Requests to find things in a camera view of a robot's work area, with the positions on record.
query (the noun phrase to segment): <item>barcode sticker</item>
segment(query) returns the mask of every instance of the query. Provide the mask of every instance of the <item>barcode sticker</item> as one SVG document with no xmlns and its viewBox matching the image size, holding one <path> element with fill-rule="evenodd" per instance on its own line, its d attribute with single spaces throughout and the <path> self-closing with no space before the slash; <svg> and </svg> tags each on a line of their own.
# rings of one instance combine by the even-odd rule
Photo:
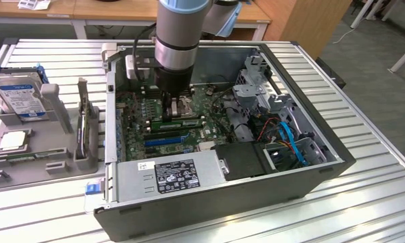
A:
<svg viewBox="0 0 405 243">
<path fill-rule="evenodd" d="M 154 161 L 146 161 L 146 162 L 139 162 L 137 163 L 137 170 L 143 171 L 143 170 L 150 170 L 154 169 Z"/>
</svg>

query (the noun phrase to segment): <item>white paper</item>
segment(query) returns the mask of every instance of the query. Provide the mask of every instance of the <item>white paper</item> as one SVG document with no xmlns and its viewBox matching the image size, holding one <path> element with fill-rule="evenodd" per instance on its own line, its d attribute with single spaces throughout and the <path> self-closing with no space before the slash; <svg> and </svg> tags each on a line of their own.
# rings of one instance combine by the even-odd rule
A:
<svg viewBox="0 0 405 243">
<path fill-rule="evenodd" d="M 43 9 L 47 9 L 47 6 L 49 6 L 49 3 L 51 1 L 41 1 L 41 2 L 37 2 L 35 4 L 35 7 L 34 7 L 34 10 L 43 10 Z"/>
<path fill-rule="evenodd" d="M 45 10 L 49 7 L 51 1 L 37 1 L 37 0 L 19 0 L 18 8 L 30 10 Z"/>
</svg>

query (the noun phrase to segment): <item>warning label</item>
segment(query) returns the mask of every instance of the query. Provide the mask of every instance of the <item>warning label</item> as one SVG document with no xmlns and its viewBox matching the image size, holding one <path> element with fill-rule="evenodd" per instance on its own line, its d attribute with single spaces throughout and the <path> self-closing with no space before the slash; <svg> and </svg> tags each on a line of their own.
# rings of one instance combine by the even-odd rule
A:
<svg viewBox="0 0 405 243">
<path fill-rule="evenodd" d="M 191 159 L 154 165 L 157 191 L 167 193 L 199 186 Z"/>
</svg>

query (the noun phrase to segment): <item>hard drive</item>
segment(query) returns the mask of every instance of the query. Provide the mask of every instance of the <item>hard drive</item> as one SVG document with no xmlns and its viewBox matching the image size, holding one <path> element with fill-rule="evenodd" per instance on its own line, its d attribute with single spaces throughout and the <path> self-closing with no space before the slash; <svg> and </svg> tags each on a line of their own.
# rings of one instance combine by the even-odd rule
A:
<svg viewBox="0 0 405 243">
<path fill-rule="evenodd" d="M 14 113 L 29 122 L 47 119 L 49 103 L 42 99 L 39 88 L 46 79 L 38 68 L 2 69 L 0 71 L 0 106 L 5 114 Z"/>
</svg>

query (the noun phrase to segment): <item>wooden desk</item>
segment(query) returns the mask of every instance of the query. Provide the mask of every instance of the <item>wooden desk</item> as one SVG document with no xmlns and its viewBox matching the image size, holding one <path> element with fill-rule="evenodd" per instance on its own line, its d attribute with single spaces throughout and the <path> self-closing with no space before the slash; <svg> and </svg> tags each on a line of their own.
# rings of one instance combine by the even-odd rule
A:
<svg viewBox="0 0 405 243">
<path fill-rule="evenodd" d="M 0 3 L 0 17 L 71 18 L 75 0 L 51 0 L 47 10 L 18 9 L 17 3 Z"/>
<path fill-rule="evenodd" d="M 0 3 L 0 24 L 73 25 L 75 0 L 51 0 L 47 10 L 22 10 L 17 3 Z"/>
<path fill-rule="evenodd" d="M 157 17 L 157 0 L 53 0 L 47 10 L 19 10 L 17 3 L 0 3 L 0 23 L 69 24 L 78 39 L 86 39 L 85 25 L 149 26 Z M 259 7 L 242 3 L 234 28 L 255 29 L 251 40 L 261 41 L 271 22 Z"/>
<path fill-rule="evenodd" d="M 77 29 L 85 25 L 149 26 L 157 17 L 157 0 L 119 0 L 106 3 L 94 0 L 75 0 L 73 18 Z M 271 22 L 259 7 L 242 3 L 234 28 L 255 29 L 253 41 L 262 40 L 265 29 Z M 77 32 L 78 39 L 86 39 L 85 32 Z"/>
</svg>

